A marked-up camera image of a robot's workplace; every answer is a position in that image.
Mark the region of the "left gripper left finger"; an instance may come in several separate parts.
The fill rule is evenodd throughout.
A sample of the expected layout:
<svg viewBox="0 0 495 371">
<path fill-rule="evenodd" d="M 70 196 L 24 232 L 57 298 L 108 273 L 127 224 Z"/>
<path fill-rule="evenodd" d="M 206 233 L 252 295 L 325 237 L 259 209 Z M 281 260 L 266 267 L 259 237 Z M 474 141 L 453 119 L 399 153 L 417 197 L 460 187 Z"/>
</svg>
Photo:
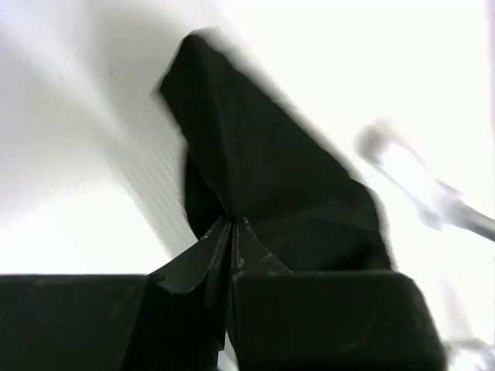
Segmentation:
<svg viewBox="0 0 495 371">
<path fill-rule="evenodd" d="M 232 223 L 219 218 L 190 248 L 150 275 L 165 296 L 167 336 L 224 349 Z"/>
</svg>

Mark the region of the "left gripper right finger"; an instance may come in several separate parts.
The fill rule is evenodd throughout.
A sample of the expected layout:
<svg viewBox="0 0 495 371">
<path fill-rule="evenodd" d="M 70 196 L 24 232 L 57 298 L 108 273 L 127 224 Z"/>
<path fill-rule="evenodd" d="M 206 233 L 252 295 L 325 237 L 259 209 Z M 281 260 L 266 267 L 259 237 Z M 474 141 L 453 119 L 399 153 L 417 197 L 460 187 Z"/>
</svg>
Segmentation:
<svg viewBox="0 0 495 371">
<path fill-rule="evenodd" d="M 239 218 L 234 224 L 231 248 L 231 272 L 257 276 L 292 274 L 272 252 L 257 238 L 246 218 Z"/>
</svg>

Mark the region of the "black trousers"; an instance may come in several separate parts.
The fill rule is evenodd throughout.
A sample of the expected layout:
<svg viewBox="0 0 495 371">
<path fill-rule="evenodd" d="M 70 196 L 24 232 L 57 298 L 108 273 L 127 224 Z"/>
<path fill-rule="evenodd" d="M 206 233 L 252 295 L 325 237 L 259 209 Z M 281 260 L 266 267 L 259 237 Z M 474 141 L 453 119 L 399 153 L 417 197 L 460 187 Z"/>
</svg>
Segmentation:
<svg viewBox="0 0 495 371">
<path fill-rule="evenodd" d="M 368 188 L 204 33 L 181 41 L 159 93 L 186 139 L 196 237 L 242 217 L 292 271 L 391 269 Z"/>
</svg>

